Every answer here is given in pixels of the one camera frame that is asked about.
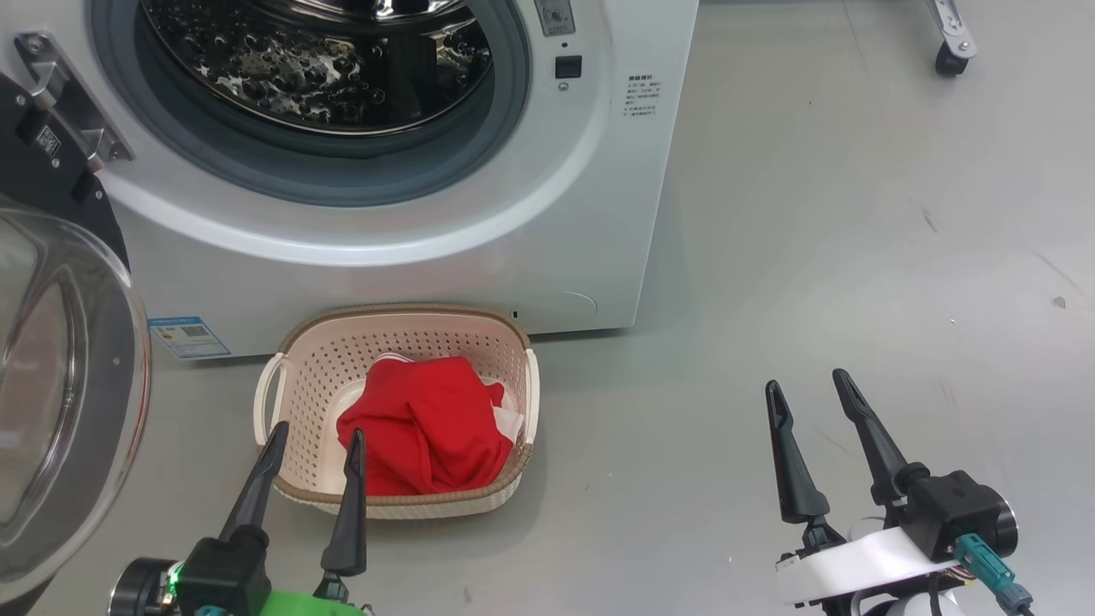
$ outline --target laundry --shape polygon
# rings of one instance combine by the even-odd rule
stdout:
[[[361,398],[338,418],[338,440],[366,434],[369,496],[475,490],[502,472],[523,418],[504,408],[500,383],[484,384],[464,358],[412,362],[385,353]]]

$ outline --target washing machine door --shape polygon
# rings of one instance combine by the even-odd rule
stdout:
[[[25,614],[91,535],[136,453],[149,339],[125,259],[83,150],[0,74],[3,616]]]

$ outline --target laundry basket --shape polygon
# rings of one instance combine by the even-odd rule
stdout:
[[[466,358],[480,379],[503,384],[507,403],[525,417],[525,422],[509,460],[486,488],[417,497],[368,497],[366,515],[425,520],[502,507],[517,490],[532,455],[540,409],[537,357],[528,337],[505,317],[456,305],[346,307],[320,315],[289,335],[266,364],[255,390],[255,442],[264,444],[275,423],[290,425],[275,488],[291,500],[337,513],[346,487],[346,451],[338,443],[336,421],[360,397],[369,367],[387,352],[415,361]],[[279,379],[269,410],[267,394],[275,374]]]

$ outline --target basket handle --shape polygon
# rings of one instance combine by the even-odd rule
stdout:
[[[270,432],[269,427],[277,425],[278,416],[281,412],[281,398],[285,395],[285,377],[288,368],[289,359],[285,357],[285,353],[275,353],[270,361],[266,362],[266,368],[263,369],[263,374],[258,377],[258,385],[255,387],[254,422],[255,443],[260,446],[266,443],[266,438]],[[269,393],[274,371],[278,372],[277,395],[274,396],[274,414],[269,423],[266,423],[266,395]]]
[[[540,423],[540,363],[531,349],[527,349],[525,355],[529,360],[529,365],[525,369],[529,384],[525,388],[525,408],[528,409],[528,417],[525,418],[525,444],[531,445],[537,439],[537,426]]]

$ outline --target gray rubber seal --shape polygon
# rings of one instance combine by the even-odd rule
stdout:
[[[489,160],[528,100],[528,34],[512,0],[465,0],[494,67],[460,106],[383,137],[309,135],[230,108],[188,79],[139,14],[138,0],[89,2],[107,79],[157,138],[198,167],[273,197],[332,207],[389,205],[440,190]]]

